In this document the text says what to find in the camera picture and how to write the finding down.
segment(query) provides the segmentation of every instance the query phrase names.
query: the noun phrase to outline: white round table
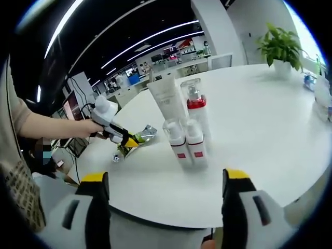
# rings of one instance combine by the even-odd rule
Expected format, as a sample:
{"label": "white round table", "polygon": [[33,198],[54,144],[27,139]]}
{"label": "white round table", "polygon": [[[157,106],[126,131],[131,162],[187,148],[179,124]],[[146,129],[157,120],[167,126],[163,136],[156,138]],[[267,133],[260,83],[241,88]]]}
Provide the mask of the white round table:
{"label": "white round table", "polygon": [[[164,118],[148,90],[116,116],[132,132],[147,124],[158,129],[149,146],[121,163],[112,162],[116,145],[95,139],[78,159],[78,174],[109,173],[110,205],[152,222],[186,227],[223,225],[223,169],[245,171],[257,189],[286,206],[303,195],[329,163],[330,128],[312,110],[314,95],[293,71],[276,79],[267,65],[247,65],[177,79],[200,77],[212,131],[207,170],[188,172],[177,162],[162,130]],[[77,179],[75,167],[70,176]]]}

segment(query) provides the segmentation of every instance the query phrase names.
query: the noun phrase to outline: monitor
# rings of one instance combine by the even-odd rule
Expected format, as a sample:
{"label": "monitor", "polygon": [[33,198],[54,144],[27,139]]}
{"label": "monitor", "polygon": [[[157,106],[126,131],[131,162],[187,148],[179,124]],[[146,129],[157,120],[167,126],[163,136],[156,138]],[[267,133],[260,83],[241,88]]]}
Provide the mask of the monitor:
{"label": "monitor", "polygon": [[63,109],[67,118],[70,120],[79,121],[84,119],[74,91],[72,91],[63,102]]}

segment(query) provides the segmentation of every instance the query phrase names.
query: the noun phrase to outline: white bottle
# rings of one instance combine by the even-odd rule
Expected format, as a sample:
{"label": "white bottle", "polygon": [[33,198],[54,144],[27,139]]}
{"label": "white bottle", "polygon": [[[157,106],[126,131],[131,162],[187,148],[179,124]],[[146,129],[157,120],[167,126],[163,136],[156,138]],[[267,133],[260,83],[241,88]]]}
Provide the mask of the white bottle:
{"label": "white bottle", "polygon": [[186,136],[188,148],[196,167],[208,166],[208,158],[204,142],[204,135],[196,120],[189,119],[186,123]]}
{"label": "white bottle", "polygon": [[163,129],[179,163],[182,166],[191,167],[192,159],[186,144],[186,135],[180,123],[176,119],[168,119]]}
{"label": "white bottle", "polygon": [[206,97],[201,91],[201,79],[191,79],[181,83],[181,89],[186,100],[189,118],[199,123],[206,142],[210,142],[211,133],[208,113],[206,110]]}

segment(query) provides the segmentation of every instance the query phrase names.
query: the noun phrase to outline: white pot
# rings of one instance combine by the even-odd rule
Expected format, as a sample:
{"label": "white pot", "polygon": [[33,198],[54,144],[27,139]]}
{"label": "white pot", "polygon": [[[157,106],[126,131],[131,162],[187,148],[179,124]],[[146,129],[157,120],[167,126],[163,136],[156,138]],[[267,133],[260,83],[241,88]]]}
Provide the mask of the white pot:
{"label": "white pot", "polygon": [[275,72],[280,79],[289,79],[292,73],[292,66],[289,62],[273,60]]}

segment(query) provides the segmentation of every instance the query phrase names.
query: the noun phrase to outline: window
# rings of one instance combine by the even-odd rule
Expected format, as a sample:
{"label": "window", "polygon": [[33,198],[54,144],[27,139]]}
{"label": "window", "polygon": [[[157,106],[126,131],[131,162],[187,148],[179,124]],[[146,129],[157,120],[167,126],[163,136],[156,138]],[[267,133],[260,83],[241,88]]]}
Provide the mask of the window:
{"label": "window", "polygon": [[305,52],[302,52],[303,57],[316,61],[317,55],[318,55],[321,60],[321,63],[326,65],[323,55],[320,51],[320,48],[317,45],[317,43],[316,43],[315,39],[313,38],[312,34],[310,33],[310,31],[308,30],[307,26],[304,24],[304,22],[301,20],[301,18],[296,14],[296,12],[291,8],[291,6],[288,5],[286,2],[284,2],[284,3],[294,22],[297,34],[300,39],[301,47],[305,51]]}

